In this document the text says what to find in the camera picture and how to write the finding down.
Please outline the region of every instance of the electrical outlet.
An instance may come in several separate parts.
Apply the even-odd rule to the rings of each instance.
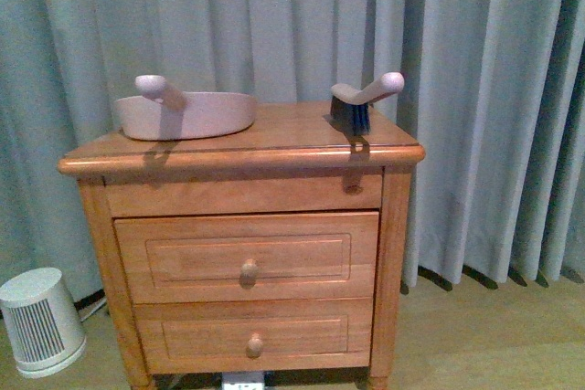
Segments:
[[[264,372],[230,372],[221,374],[221,390],[265,390]]]

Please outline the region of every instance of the drawer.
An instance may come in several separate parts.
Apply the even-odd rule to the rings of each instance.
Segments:
[[[368,365],[371,299],[139,305],[151,374]]]
[[[246,214],[379,208],[381,168],[178,174],[136,181],[110,177],[112,216]]]
[[[371,297],[378,212],[114,222],[134,303]]]

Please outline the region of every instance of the nightstand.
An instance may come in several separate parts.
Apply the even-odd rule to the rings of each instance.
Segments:
[[[391,372],[416,140],[372,111],[262,104],[228,136],[67,154],[132,389],[153,374],[369,366]]]

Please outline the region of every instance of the white space heater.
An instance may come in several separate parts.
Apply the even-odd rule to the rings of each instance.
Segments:
[[[16,360],[25,378],[64,369],[87,343],[73,299],[58,269],[32,269],[0,287],[0,309]]]

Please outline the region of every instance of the drawer knob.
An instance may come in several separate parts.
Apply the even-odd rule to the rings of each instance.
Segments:
[[[247,259],[241,266],[240,283],[242,286],[253,286],[259,272],[258,265],[254,259]]]
[[[253,333],[248,340],[248,346],[246,348],[246,355],[249,358],[258,358],[262,354],[264,342],[258,333]]]

